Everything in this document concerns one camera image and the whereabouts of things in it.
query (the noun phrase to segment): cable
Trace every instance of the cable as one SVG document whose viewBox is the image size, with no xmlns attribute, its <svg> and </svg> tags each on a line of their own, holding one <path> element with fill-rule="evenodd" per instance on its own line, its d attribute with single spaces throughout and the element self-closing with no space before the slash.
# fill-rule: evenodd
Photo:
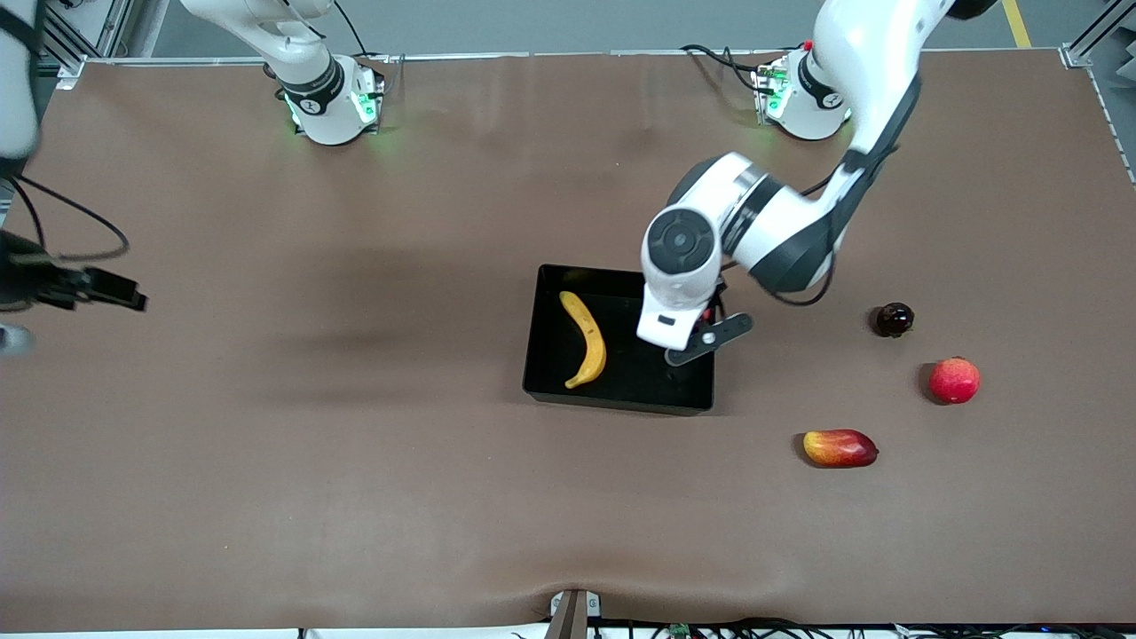
<svg viewBox="0 0 1136 639">
<path fill-rule="evenodd" d="M 761 93 L 763 96 L 772 96 L 774 94 L 774 91 L 771 89 L 766 89 L 763 86 L 757 86 L 755 84 L 753 84 L 752 82 L 750 82 L 749 80 L 746 80 L 745 76 L 742 75 L 742 72 L 757 73 L 758 67 L 751 66 L 751 65 L 743 65 L 743 64 L 738 63 L 737 60 L 735 60 L 734 59 L 734 53 L 729 50 L 729 47 L 726 47 L 725 49 L 722 49 L 722 51 L 721 51 L 722 55 L 721 56 L 719 56 L 718 53 L 715 53 L 713 51 L 711 51 L 710 49 L 708 49 L 708 48 L 705 48 L 705 47 L 703 47 L 701 44 L 687 44 L 687 45 L 683 47 L 682 50 L 686 51 L 686 52 L 699 51 L 701 53 L 705 53 L 713 61 L 734 69 L 734 75 L 737 76 L 737 81 L 741 82 L 742 85 L 745 86 L 746 89 L 749 89 L 750 91 L 754 91 L 754 92 Z"/>
<path fill-rule="evenodd" d="M 64 196 L 51 188 L 44 186 L 43 184 L 40 184 L 35 180 L 32 180 L 31 177 L 27 177 L 23 174 L 16 175 L 16 180 L 19 180 L 20 182 L 27 184 L 28 186 L 35 188 L 42 193 L 51 196 L 52 198 L 64 202 L 65 205 L 68 205 L 72 208 L 78 210 L 80 213 L 83 213 L 84 215 L 86 215 L 91 219 L 94 219 L 99 224 L 102 224 L 103 226 L 107 227 L 107 230 L 114 233 L 116 238 L 118 238 L 118 248 L 115 248 L 109 251 L 92 252 L 92 254 L 72 254 L 72 255 L 57 255 L 57 256 L 42 255 L 42 254 L 14 255 L 9 257 L 9 259 L 14 264 L 47 264 L 51 262 L 98 262 L 102 259 L 114 259 L 116 257 L 120 257 L 123 255 L 126 255 L 126 252 L 131 250 L 131 241 L 130 239 L 126 238 L 126 234 L 123 233 L 122 230 L 118 229 L 118 226 L 115 226 L 106 217 L 102 217 L 98 213 L 94 213 L 87 207 L 68 198 L 67 196 Z"/>
<path fill-rule="evenodd" d="M 295 7 L 293 7 L 292 3 L 289 2 L 289 0 L 281 0 L 281 2 L 284 2 L 284 6 L 287 7 L 287 10 L 292 13 L 292 16 L 295 17 L 295 19 L 300 20 L 300 23 L 303 24 L 303 26 L 308 27 L 308 31 L 315 33 L 316 38 L 320 40 L 327 40 L 327 36 L 316 31 L 316 27 L 311 26 L 311 23 L 308 22 L 308 18 L 303 17 L 303 15 L 300 14 L 300 11 L 296 11 Z"/>
<path fill-rule="evenodd" d="M 590 621 L 590 626 L 593 624 L 598 628 L 627 629 L 630 632 L 628 639 L 633 639 L 634 629 L 636 628 L 654 629 L 654 632 L 651 636 L 652 639 L 668 639 L 669 630 L 673 628 L 670 623 L 616 619 L 594 619 Z M 749 617 L 732 623 L 691 623 L 685 625 L 690 629 L 692 637 L 694 638 L 700 634 L 707 636 L 707 633 L 711 633 L 711 636 L 716 639 L 769 639 L 778 634 L 795 639 L 805 639 L 802 637 L 803 633 L 807 637 L 834 639 L 833 634 L 829 634 L 829 632 L 826 632 L 816 625 L 807 625 L 776 617 Z M 869 625 L 868 628 L 878 629 L 879 626 Z M 908 639 L 1004 639 L 1006 634 L 1020 631 L 1046 632 L 1050 634 L 1072 634 L 1077 639 L 1118 639 L 1113 636 L 1110 628 L 1096 624 L 1093 624 L 1092 629 L 1053 623 L 1028 623 L 999 628 L 982 625 L 952 625 L 950 628 L 943 628 L 927 624 L 908 624 L 908 629 L 912 631 L 908 636 Z M 665 631 L 667 631 L 667 636 L 661 636 Z M 853 628 L 850 630 L 847 639 L 863 639 L 863 628 Z"/>
<path fill-rule="evenodd" d="M 872 175 L 877 173 L 879 171 L 879 166 L 884 163 L 884 160 L 887 159 L 888 156 L 891 156 L 897 150 L 900 150 L 900 147 L 893 146 L 892 148 L 884 151 L 884 153 L 878 159 L 876 159 L 876 161 L 872 163 L 872 165 L 869 168 L 866 169 L 864 175 Z M 834 168 L 833 172 L 828 174 L 828 177 L 825 177 L 816 185 L 805 189 L 804 193 L 802 194 L 804 196 L 812 194 L 813 192 L 817 191 L 817 189 L 820 189 L 821 186 L 828 184 L 828 181 L 832 180 L 833 175 L 835 174 L 836 169 Z M 776 299 L 782 304 L 787 304 L 790 306 L 803 307 L 803 306 L 812 306 L 825 298 L 825 296 L 828 293 L 828 289 L 833 285 L 833 276 L 836 274 L 836 223 L 833 221 L 832 211 L 828 211 L 828 232 L 826 233 L 826 235 L 828 240 L 828 256 L 829 256 L 828 272 L 825 273 L 825 283 L 820 285 L 820 290 L 817 291 L 817 294 L 812 296 L 809 299 L 797 300 L 797 299 L 790 299 L 778 292 L 770 292 L 769 294 L 772 296 L 774 299 Z"/>
<path fill-rule="evenodd" d="M 713 51 L 711 51 L 710 49 L 708 49 L 707 47 L 703 47 L 701 44 L 687 44 L 686 47 L 682 47 L 680 49 L 683 51 L 686 51 L 687 53 L 691 52 L 691 51 L 698 51 L 700 53 L 704 53 L 711 60 L 713 60 L 713 61 L 716 61 L 716 63 L 718 63 L 720 65 L 725 65 L 727 67 L 734 67 L 736 69 L 745 70 L 745 72 L 755 72 L 755 70 L 758 70 L 758 67 L 754 67 L 754 66 L 743 65 L 743 64 L 740 64 L 740 63 L 736 63 L 736 61 L 729 61 L 726 58 L 719 56 L 718 53 L 715 53 Z"/>
<path fill-rule="evenodd" d="M 356 56 L 377 56 L 378 53 L 375 53 L 374 51 L 368 51 L 367 48 L 364 47 L 362 39 L 359 38 L 359 32 L 356 31 L 354 23 L 351 22 L 351 18 L 348 17 L 348 13 L 343 10 L 342 6 L 340 6 L 340 0 L 335 0 L 334 3 L 335 3 L 335 9 L 340 11 L 341 16 L 343 16 L 343 22 L 348 23 L 348 28 L 351 30 L 351 35 L 353 35 L 356 39 L 356 44 L 359 45 L 359 52 L 356 53 Z"/>
<path fill-rule="evenodd" d="M 40 248 L 48 250 L 48 240 L 43 236 L 43 223 L 40 221 L 40 213 L 35 210 L 35 205 L 32 204 L 32 198 L 28 197 L 27 191 L 15 179 L 8 180 L 8 183 L 19 194 L 19 199 L 24 201 L 24 207 L 27 208 L 27 215 L 32 218 L 32 224 L 35 225 L 35 239 L 40 242 Z"/>
<path fill-rule="evenodd" d="M 772 96 L 774 94 L 774 90 L 772 89 L 766 89 L 765 86 L 758 86 L 757 84 L 753 84 L 752 82 L 750 82 L 749 80 L 746 80 L 745 76 L 742 75 L 742 69 L 738 68 L 738 64 L 734 60 L 734 53 L 730 52 L 729 47 L 726 47 L 725 49 L 722 49 L 722 53 L 725 53 L 726 55 L 726 59 L 729 60 L 729 68 L 734 69 L 734 75 L 737 76 L 737 81 L 742 83 L 742 86 L 745 86 L 746 89 L 749 89 L 750 91 L 753 91 L 754 93 L 761 93 L 762 96 Z"/>
<path fill-rule="evenodd" d="M 2 306 L 0 306 L 0 313 L 2 313 L 2 314 L 23 313 L 25 310 L 28 310 L 33 306 L 35 306 L 35 305 L 33 305 L 32 302 L 30 302 L 27 300 L 20 300 L 20 301 L 16 301 L 16 302 L 12 302 L 12 304 L 9 304 L 9 305 L 2 305 Z"/>
</svg>

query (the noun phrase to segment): metal frame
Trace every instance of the metal frame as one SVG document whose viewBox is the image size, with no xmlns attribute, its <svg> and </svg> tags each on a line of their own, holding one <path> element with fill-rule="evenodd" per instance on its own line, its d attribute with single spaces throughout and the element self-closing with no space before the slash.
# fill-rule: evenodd
<svg viewBox="0 0 1136 639">
<path fill-rule="evenodd" d="M 1091 66 L 1089 53 L 1102 40 L 1116 31 L 1134 10 L 1136 0 L 1112 0 L 1093 24 L 1088 25 L 1076 40 L 1061 45 L 1061 61 L 1066 68 L 1084 68 Z"/>
<path fill-rule="evenodd" d="M 583 590 L 565 591 L 544 639 L 587 639 L 587 596 Z"/>
<path fill-rule="evenodd" d="M 91 42 L 67 20 L 66 11 L 49 5 L 43 25 L 44 48 L 49 56 L 59 60 L 65 74 L 75 75 L 84 58 L 110 58 L 115 55 L 137 7 L 136 0 L 110 0 L 110 10 L 99 31 L 99 40 Z"/>
</svg>

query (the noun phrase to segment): yellow floor line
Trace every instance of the yellow floor line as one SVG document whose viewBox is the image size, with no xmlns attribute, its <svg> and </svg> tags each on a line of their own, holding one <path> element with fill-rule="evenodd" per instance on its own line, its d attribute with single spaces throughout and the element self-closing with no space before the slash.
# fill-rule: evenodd
<svg viewBox="0 0 1136 639">
<path fill-rule="evenodd" d="M 1013 43 L 1019 49 L 1029 49 L 1029 32 L 1026 31 L 1026 23 L 1021 19 L 1021 11 L 1018 9 L 1018 0 L 1002 0 L 1002 8 L 1005 9 L 1005 19 L 1010 23 L 1010 33 L 1013 34 Z"/>
</svg>

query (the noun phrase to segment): metal bracket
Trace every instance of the metal bracket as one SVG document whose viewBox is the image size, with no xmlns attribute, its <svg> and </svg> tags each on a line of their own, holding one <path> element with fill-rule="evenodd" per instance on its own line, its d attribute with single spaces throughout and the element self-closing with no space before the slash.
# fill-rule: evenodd
<svg viewBox="0 0 1136 639">
<path fill-rule="evenodd" d="M 1088 25 L 1088 28 L 1072 42 L 1061 45 L 1061 61 L 1066 68 L 1085 68 L 1092 63 L 1089 53 L 1102 40 L 1120 28 L 1121 23 L 1136 11 L 1136 0 L 1112 0 L 1104 11 Z"/>
<path fill-rule="evenodd" d="M 667 364 L 671 366 L 690 364 L 749 333 L 752 327 L 753 318 L 745 313 L 735 313 L 717 324 L 699 324 L 691 335 L 691 341 L 686 343 L 686 350 L 667 349 Z"/>
<path fill-rule="evenodd" d="M 75 89 L 75 85 L 78 84 L 80 76 L 83 75 L 83 69 L 86 67 L 86 56 L 80 56 L 77 66 L 74 67 L 74 70 L 65 66 L 59 67 L 59 73 L 56 74 L 56 78 L 58 81 L 56 82 L 56 91 L 70 91 L 72 89 Z"/>
<path fill-rule="evenodd" d="M 750 72 L 750 82 L 758 89 L 768 89 L 775 93 L 788 89 L 787 59 L 788 56 L 785 55 L 769 64 L 758 66 L 757 72 Z M 769 117 L 770 100 L 768 94 L 754 91 L 753 107 L 758 111 L 759 125 L 768 126 L 774 124 L 774 119 Z"/>
<path fill-rule="evenodd" d="M 552 598 L 552 605 L 549 607 L 550 615 L 554 616 L 557 614 L 557 608 L 560 607 L 560 601 L 563 600 L 563 596 L 567 592 L 570 591 L 566 590 Z M 585 601 L 587 604 L 587 616 L 602 616 L 600 614 L 600 596 L 595 592 L 585 592 L 585 595 L 587 596 Z"/>
<path fill-rule="evenodd" d="M 1072 50 L 1072 43 L 1063 42 L 1060 48 L 1058 48 L 1058 53 L 1061 56 L 1061 64 L 1066 68 L 1085 68 L 1093 66 L 1093 60 L 1088 58 L 1088 53 L 1085 56 L 1078 56 Z"/>
<path fill-rule="evenodd" d="M 552 598 L 552 622 L 544 639 L 587 639 L 590 603 L 595 601 L 595 616 L 600 614 L 600 597 L 583 590 L 565 590 Z"/>
</svg>

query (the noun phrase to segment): black tray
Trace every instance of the black tray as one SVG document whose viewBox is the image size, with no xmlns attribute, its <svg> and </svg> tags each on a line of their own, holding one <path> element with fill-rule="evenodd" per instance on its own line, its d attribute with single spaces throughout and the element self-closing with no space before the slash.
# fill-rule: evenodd
<svg viewBox="0 0 1136 639">
<path fill-rule="evenodd" d="M 594 382 L 573 390 L 565 380 L 584 358 L 584 335 L 560 305 L 571 291 L 603 334 L 608 363 Z M 525 357 L 525 392 L 540 401 L 695 415 L 713 406 L 713 354 L 670 366 L 663 350 L 635 335 L 643 308 L 643 274 L 545 264 L 536 274 L 533 323 Z"/>
</svg>

